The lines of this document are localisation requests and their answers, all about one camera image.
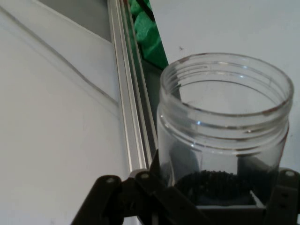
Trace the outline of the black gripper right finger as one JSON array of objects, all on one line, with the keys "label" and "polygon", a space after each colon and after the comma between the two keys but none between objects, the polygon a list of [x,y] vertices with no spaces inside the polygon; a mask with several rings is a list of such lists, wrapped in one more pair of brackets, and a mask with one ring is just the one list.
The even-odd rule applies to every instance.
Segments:
[{"label": "black gripper right finger", "polygon": [[300,174],[279,169],[276,184],[267,204],[266,225],[296,225],[300,213]]}]

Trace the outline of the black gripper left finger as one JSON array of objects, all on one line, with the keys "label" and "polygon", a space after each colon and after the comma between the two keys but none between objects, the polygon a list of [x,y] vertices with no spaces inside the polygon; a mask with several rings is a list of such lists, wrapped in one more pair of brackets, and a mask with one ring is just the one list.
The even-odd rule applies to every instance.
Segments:
[{"label": "black gripper left finger", "polygon": [[73,225],[121,225],[137,217],[143,225],[209,225],[211,220],[159,177],[159,151],[149,170],[135,170],[122,181],[99,177],[72,221]]}]

